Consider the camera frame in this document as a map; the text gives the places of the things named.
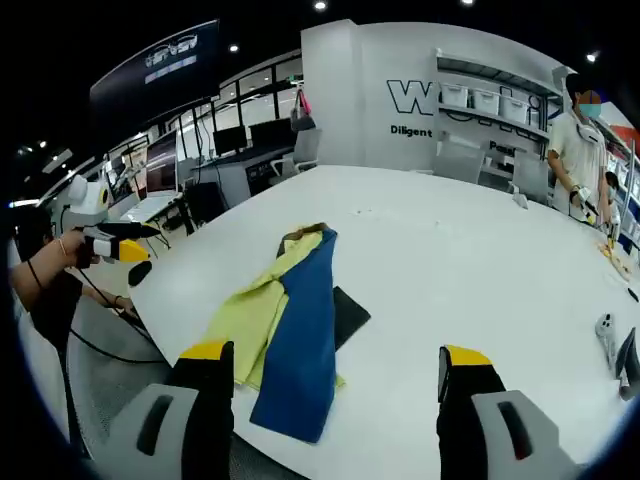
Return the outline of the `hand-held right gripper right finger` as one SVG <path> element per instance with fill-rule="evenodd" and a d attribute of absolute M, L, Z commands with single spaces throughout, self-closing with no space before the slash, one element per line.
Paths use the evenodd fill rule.
<path fill-rule="evenodd" d="M 521 391 L 506 389 L 481 352 L 440 347 L 438 403 L 442 479 L 577 476 L 556 424 Z"/>

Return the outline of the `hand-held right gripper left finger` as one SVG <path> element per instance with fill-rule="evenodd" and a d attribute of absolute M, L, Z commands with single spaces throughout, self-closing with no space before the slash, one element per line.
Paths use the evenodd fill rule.
<path fill-rule="evenodd" d="M 106 479 L 228 479 L 234 426 L 234 343 L 184 351 L 165 384 L 150 384 L 112 420 L 96 456 Z"/>

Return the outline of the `person's left hand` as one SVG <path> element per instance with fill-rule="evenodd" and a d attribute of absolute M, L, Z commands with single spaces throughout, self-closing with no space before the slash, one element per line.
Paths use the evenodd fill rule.
<path fill-rule="evenodd" d="M 67 231 L 58 238 L 58 242 L 64 255 L 66 267 L 87 269 L 100 262 L 100 257 L 93 255 L 86 245 L 86 237 L 82 231 Z"/>

